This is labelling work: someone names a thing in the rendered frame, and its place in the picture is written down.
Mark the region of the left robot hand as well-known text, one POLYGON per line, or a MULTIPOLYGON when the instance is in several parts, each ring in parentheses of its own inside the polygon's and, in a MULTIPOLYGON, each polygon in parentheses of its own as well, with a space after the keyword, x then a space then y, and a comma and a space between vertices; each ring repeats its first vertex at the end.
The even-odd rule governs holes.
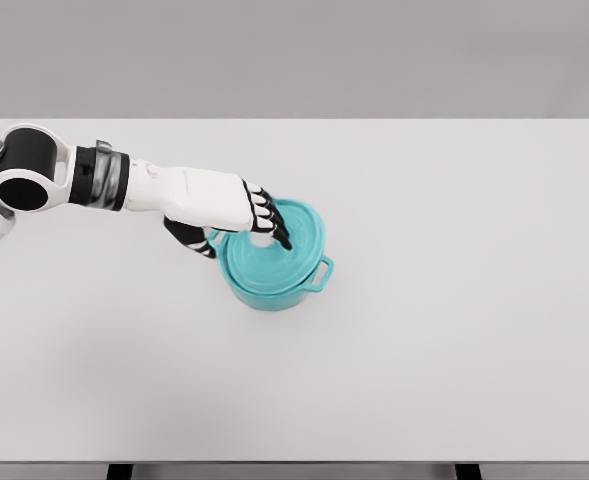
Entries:
POLYGON ((187 169, 185 187, 164 201, 166 230, 183 246, 214 259, 207 228, 268 235, 291 250, 290 233, 275 200, 263 187, 236 174, 187 169))

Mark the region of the teal pot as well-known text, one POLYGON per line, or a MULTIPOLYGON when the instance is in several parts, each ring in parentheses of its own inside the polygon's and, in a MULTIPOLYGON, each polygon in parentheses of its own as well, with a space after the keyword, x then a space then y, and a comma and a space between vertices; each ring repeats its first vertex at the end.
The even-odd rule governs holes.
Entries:
MULTIPOLYGON (((214 247, 217 260, 219 263, 219 246, 222 241, 222 237, 226 233, 231 232, 223 232, 223 231, 215 231, 213 232, 209 240, 211 241, 211 245, 214 247)), ((322 255, 321 261, 319 266, 316 268, 314 273, 312 273, 302 284, 286 290, 280 294, 275 295, 258 295, 253 294, 235 282, 229 280, 224 274, 221 269, 219 263, 220 271, 223 276, 223 279, 227 283, 228 287, 231 289, 234 296, 243 304, 248 307, 251 307, 255 310, 259 311, 281 311, 292 308, 301 302, 303 302, 306 297, 310 294, 318 294, 323 292, 326 288, 331 276, 335 270, 335 262, 325 254, 322 255)))

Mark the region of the teal pot lid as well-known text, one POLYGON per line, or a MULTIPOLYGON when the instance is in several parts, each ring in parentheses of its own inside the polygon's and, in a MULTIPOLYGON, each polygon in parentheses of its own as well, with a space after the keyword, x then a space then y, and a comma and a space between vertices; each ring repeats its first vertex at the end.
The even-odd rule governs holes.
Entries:
POLYGON ((309 204, 277 199, 292 248, 278 241, 268 246, 252 242, 247 231, 226 233, 219 246, 223 274, 241 288, 258 295, 275 295, 302 284, 319 266, 325 246, 325 226, 309 204))

